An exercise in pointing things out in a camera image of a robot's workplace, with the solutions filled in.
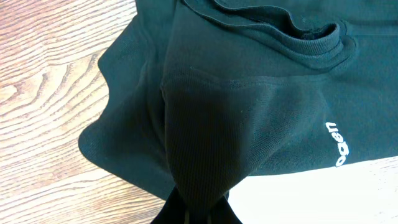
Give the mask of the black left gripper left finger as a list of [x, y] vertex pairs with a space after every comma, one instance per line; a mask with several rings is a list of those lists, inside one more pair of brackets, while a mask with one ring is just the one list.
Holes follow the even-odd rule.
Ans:
[[175, 187], [159, 214], [150, 224], [189, 224], [190, 215], [183, 198]]

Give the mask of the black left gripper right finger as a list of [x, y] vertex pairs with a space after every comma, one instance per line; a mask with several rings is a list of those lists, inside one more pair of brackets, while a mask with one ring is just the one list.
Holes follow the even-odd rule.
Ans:
[[210, 210], [207, 224], [243, 224], [228, 203], [229, 195], [222, 196]]

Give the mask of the black t-shirt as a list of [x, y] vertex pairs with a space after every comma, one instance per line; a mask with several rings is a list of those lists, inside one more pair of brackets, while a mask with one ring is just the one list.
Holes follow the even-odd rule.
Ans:
[[397, 2], [141, 0], [81, 134], [104, 170], [205, 213], [247, 176], [397, 155]]

